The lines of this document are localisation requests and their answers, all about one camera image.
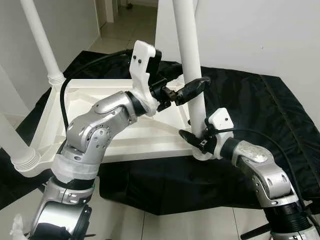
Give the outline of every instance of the black fabric sheet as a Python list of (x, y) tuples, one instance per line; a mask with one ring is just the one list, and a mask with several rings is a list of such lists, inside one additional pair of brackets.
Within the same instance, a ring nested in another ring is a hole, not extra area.
[[(68, 76), (102, 53), (83, 51), (65, 71)], [(78, 78), (128, 79), (130, 59), (120, 56), (86, 69)], [(160, 64), (159, 71), (168, 79), (182, 73), (175, 62)], [(260, 131), (278, 142), (293, 165), (305, 200), (320, 199), (320, 135), (303, 107), (279, 77), (248, 72), (201, 68), (212, 80), (206, 89), (207, 116), (226, 107), (235, 128)], [(37, 127), (48, 92), (21, 123), (18, 133), (30, 142)], [(235, 132), (235, 138), (269, 149), (276, 163), (291, 177), (288, 165), (276, 146), (248, 132)], [(2, 151), (1, 207), (23, 196), (48, 179), (47, 170), (36, 178), (16, 173)], [(228, 159), (198, 161), (192, 156), (144, 159), (105, 163), (100, 166), (100, 195), (147, 212), (163, 215), (220, 206), (260, 208), (251, 181)]]

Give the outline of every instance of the white tape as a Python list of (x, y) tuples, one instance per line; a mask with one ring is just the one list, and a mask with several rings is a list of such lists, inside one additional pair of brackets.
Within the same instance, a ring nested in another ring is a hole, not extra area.
[(28, 240), (24, 235), (24, 223), (22, 220), (22, 216), (20, 213), (15, 215), (13, 219), (12, 229), (10, 231), (10, 235), (12, 236), (12, 240)]
[(56, 154), (51, 170), (59, 181), (66, 184), (72, 179), (94, 179), (98, 174), (99, 165), (100, 164), (84, 164), (70, 160), (61, 154)]

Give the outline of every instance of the white wall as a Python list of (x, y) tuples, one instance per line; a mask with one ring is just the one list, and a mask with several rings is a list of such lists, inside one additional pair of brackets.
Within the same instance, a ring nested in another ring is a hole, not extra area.
[[(320, 129), (320, 1), (199, 0), (203, 66), (279, 76)], [(155, 46), (179, 61), (172, 0), (159, 0)]]
[[(98, 37), (94, 0), (35, 0), (35, 6), (58, 65), (64, 70)], [(5, 77), (0, 73), (0, 111), (7, 111), (3, 107), (8, 102), (5, 94), (14, 86), (17, 94), (12, 98), (19, 105), (18, 112), (27, 114), (25, 107), (27, 112), (32, 110), (49, 84), (19, 0), (0, 0), (0, 66), (6, 73)]]

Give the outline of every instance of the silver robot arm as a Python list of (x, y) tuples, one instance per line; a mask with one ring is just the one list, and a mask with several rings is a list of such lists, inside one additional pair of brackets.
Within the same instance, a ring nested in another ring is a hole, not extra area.
[(198, 139), (185, 130), (179, 133), (204, 153), (210, 152), (216, 159), (230, 159), (233, 166), (252, 180), (272, 238), (320, 240), (317, 229), (309, 223), (304, 213), (290, 179), (275, 163), (271, 152), (262, 146), (235, 139), (232, 132), (234, 124), (225, 108), (217, 109), (205, 122), (204, 139)]
[(144, 113), (133, 94), (119, 91), (98, 101), (89, 112), (70, 123), (66, 142), (51, 167), (54, 176), (43, 193), (31, 236), (62, 234), (83, 239), (91, 214), (87, 203), (106, 149), (115, 135)]
[(133, 88), (95, 103), (66, 130), (66, 141), (55, 155), (40, 206), (31, 226), (31, 239), (83, 240), (89, 226), (87, 205), (94, 180), (112, 139), (142, 115), (153, 116), (175, 102), (182, 105), (210, 84), (198, 78), (175, 92), (166, 78), (156, 76), (161, 53), (145, 42), (134, 45), (130, 63)]

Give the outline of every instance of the tile floor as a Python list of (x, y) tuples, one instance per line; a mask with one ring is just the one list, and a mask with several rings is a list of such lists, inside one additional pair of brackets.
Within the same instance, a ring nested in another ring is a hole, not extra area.
[[(96, 236), (90, 240), (239, 240), (241, 234), (267, 222), (262, 210), (231, 207), (156, 216), (101, 198), (99, 178), (95, 185), (87, 233)], [(29, 231), (41, 197), (36, 189), (0, 210), (1, 240), (12, 239), (9, 232), (17, 213), (25, 223), (24, 232)], [(252, 240), (269, 240), (269, 234)]]
[(119, 9), (114, 23), (106, 23), (101, 28), (101, 37), (89, 48), (99, 53), (114, 53), (132, 49), (136, 40), (155, 44), (157, 8), (135, 5), (132, 9)]
[[(134, 47), (136, 40), (155, 44), (157, 9), (135, 5), (121, 8), (115, 23), (101, 29), (101, 37), (90, 51), (113, 53)], [(267, 223), (262, 210), (217, 207), (193, 212), (156, 216), (120, 203), (102, 199), (96, 187), (90, 205), (92, 215), (88, 234), (91, 240), (239, 240), (240, 235)], [(0, 211), (2, 240), (9, 236), (12, 219), (22, 213), (26, 228), (30, 226), (41, 193), (34, 190)], [(268, 240), (266, 233), (253, 240)]]

